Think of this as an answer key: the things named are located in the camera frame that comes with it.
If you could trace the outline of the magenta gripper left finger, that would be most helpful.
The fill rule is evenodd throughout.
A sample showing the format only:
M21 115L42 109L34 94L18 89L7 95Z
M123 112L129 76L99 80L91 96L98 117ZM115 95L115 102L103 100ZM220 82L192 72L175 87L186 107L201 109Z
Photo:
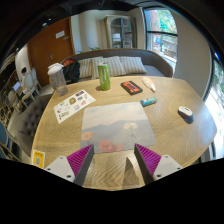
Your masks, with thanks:
M45 170L76 185L82 186L93 156L94 145L91 144L67 157L59 156Z

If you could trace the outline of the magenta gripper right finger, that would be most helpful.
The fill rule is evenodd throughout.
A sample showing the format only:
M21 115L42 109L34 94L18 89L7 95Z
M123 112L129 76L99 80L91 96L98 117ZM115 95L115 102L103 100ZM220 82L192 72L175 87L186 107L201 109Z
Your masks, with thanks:
M150 184L182 169L182 166L171 156L159 155L139 144L135 144L134 154L145 184Z

